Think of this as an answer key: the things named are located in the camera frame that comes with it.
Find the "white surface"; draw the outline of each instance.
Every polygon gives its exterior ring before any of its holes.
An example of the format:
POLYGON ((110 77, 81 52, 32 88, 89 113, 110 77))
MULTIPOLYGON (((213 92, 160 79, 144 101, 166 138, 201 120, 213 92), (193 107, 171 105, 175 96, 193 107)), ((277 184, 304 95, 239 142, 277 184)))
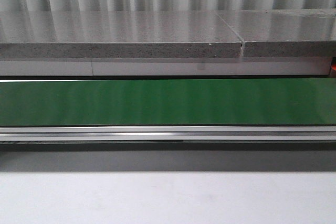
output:
POLYGON ((336 223, 336 173, 0 173, 1 223, 336 223))

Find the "metal frame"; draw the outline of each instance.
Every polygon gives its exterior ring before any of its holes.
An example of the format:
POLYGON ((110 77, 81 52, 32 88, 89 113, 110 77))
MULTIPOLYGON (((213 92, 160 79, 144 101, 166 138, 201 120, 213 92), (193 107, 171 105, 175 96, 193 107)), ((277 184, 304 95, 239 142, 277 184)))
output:
POLYGON ((0 143, 51 142, 336 143, 336 126, 2 127, 0 143))

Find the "gray countertop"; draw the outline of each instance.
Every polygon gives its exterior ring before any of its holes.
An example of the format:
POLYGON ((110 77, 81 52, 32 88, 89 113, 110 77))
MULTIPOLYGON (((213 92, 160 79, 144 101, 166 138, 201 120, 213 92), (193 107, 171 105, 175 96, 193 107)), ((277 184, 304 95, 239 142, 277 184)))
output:
POLYGON ((1 12, 0 57, 332 57, 335 13, 335 9, 1 12))

